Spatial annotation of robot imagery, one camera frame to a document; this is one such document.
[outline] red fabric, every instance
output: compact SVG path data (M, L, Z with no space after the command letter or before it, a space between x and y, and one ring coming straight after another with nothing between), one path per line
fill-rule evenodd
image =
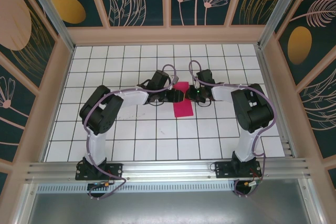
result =
M181 90L185 94L185 92L189 88L189 83L186 81L178 82L176 85L174 85L174 88L177 90ZM176 118L194 115L191 101L188 99L184 99L183 102L173 103L173 107Z

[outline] purple cable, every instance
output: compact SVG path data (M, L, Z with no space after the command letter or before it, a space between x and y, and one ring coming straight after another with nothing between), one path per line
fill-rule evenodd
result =
M93 187L93 188L89 191L89 196L90 196L91 199L99 200L99 199L105 199L105 198L111 196L115 191L117 191L121 186L123 186L123 185L126 183L126 179L125 179L125 178L122 178L122 177L114 176L114 175L112 175L112 174L109 174L109 173L105 172L103 169L101 169L100 167L98 167L98 165L95 163L95 161L94 161L93 158L91 157L90 146L89 146L89 142L90 142L90 131L89 131L89 129L87 128L87 124L88 124L88 120L89 120L89 118L91 117L93 111L99 106L99 104L100 104L103 100L105 100L107 97L109 97L109 96L111 96L111 95L113 95L113 94L118 94L118 93L121 93L121 92L137 91L137 90L145 91L145 92L148 92L148 93L158 93L158 92L162 92L162 91L167 90L168 88L170 88L170 87L175 83L175 80L176 80L176 77L177 77L177 76L176 76L176 69L174 68L173 65L171 65L171 64L166 64L166 65L164 65L163 68L162 68L162 71L163 71L166 67L172 67L173 70L174 70L174 78L173 78L172 82L171 82L167 87L165 87L165 88L163 88L163 89L159 89L159 90L146 90L146 89L142 89L142 88L132 88L132 89L123 89L123 90L112 91L112 92L110 92L110 93L104 95L104 96L103 96L103 97L102 97L102 98L101 98L101 99L100 99L100 100L99 100L99 101L92 107L92 109L89 111L87 117L85 118L83 126L84 126L84 130L88 133L88 137L86 138L86 150L87 150L87 152L88 152L88 156L89 156L89 159L90 159L92 165L93 165L98 171L100 171L101 173L103 173L103 174L109 176L110 178L114 178L114 179L118 179L118 180L123 180L123 183L121 183L119 186L117 186L113 191L109 192L108 194L104 194L103 196L98 197L98 198L93 197L93 196L91 195L92 190L94 190L94 189L96 188L96 187Z
M262 179L264 178L264 173L265 173L266 155L265 155L265 153L262 153L262 154L256 154L256 153L255 153L255 148L256 148L256 143L257 143L257 140L258 140L259 136L260 136L264 131L270 129L270 128L275 124L275 122L276 122L276 120L277 120L277 116L278 116L278 114L277 114L277 111L276 111L276 109L275 109L273 103L272 103L272 102L271 102L271 101L270 101L270 100L269 100L263 93L261 93L259 90L256 90L256 89L251 88L251 87L248 87L248 86L244 86L244 85L235 85L235 84L228 84L228 83L222 83L222 84L210 84L210 83L206 83L206 82L204 82L204 81L198 80L198 78L197 78L196 76L194 76L193 71L192 71L192 63L193 63L193 62L199 65L199 69L200 69L200 70L202 70L202 68L201 68L201 64L200 64L197 60L192 60L192 61L189 62L189 72L190 72L190 74L192 75L192 77L193 77L193 79L194 79L195 81L198 81L199 83L201 83L201 84L203 84L203 85L212 86L212 87L226 86L226 87L231 87L231 88L239 88L239 89L240 89L240 88L244 88L244 89L248 89L248 90L251 90L251 91L253 91L253 92L256 92L258 95L260 95L262 98L264 98L264 99L267 101L267 103L271 106L271 108L272 108L272 110L273 110L273 114L274 114L274 119L273 119L273 121L271 122L271 124L270 124L269 126L267 126L266 128L260 130L260 131L257 133L256 137L255 137L254 140L253 140L253 144L252 144L252 153L253 153L253 155L255 155L256 157L261 157L261 156L264 157L264 159L263 159L263 161L262 161L262 174L261 174L261 178L260 178L260 181L262 181ZM235 184L234 184L234 193L235 193L235 195L237 195L237 196L239 196L239 197L240 197L240 196L245 196L245 197L247 197L247 195L244 195L244 194L242 194L242 193L240 193L240 192L238 192L238 191L236 190L236 187L237 187L238 182L239 182L239 179L236 180L236 181L235 181ZM257 188L258 188L258 185L257 185L257 187L256 187L251 193L249 193L248 195L250 196L250 195L254 194L254 193L256 192Z

